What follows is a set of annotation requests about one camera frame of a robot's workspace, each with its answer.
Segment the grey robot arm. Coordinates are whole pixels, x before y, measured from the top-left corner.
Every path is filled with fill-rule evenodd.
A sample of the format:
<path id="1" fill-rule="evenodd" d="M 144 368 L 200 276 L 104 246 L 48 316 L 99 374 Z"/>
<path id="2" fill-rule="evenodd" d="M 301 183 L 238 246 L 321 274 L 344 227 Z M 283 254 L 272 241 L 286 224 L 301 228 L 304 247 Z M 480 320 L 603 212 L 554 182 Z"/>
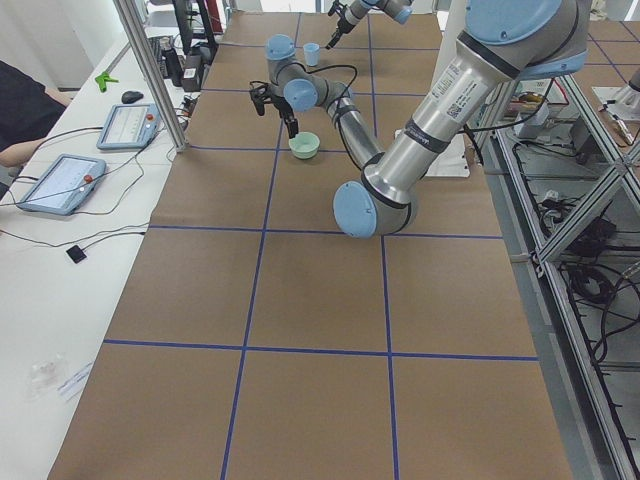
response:
<path id="1" fill-rule="evenodd" d="M 344 35 L 349 34 L 371 11 L 378 11 L 399 24 L 405 24 L 413 13 L 413 2 L 403 0 L 355 0 L 350 4 L 335 0 L 328 11 L 338 17 L 336 29 L 325 45 L 334 48 Z"/>
<path id="2" fill-rule="evenodd" d="M 414 187 L 472 114 L 501 83 L 554 78 L 582 68 L 587 57 L 588 1 L 468 1 L 455 53 L 388 150 L 382 149 L 348 87 L 299 64 L 284 34 L 265 45 L 265 96 L 295 136 L 295 113 L 323 108 L 359 179 L 333 199 L 340 230 L 356 238 L 399 232 L 416 213 Z"/>

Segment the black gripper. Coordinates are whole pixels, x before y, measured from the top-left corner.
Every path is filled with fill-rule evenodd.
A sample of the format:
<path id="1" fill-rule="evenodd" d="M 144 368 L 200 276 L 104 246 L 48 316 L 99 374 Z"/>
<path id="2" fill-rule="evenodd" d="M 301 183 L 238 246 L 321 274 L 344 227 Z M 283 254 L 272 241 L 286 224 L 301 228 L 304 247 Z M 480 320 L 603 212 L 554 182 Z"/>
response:
<path id="1" fill-rule="evenodd" d="M 273 105 L 278 111 L 279 117 L 285 120 L 288 137 L 290 139 L 295 138 L 299 133 L 299 126 L 291 105 L 271 87 L 268 88 L 268 97 L 268 103 Z"/>
<path id="2" fill-rule="evenodd" d="M 345 18 L 341 17 L 337 22 L 337 30 L 332 34 L 330 40 L 326 44 L 326 49 L 332 49 L 336 46 L 341 38 L 341 34 L 348 34 L 353 29 L 353 25 Z"/>

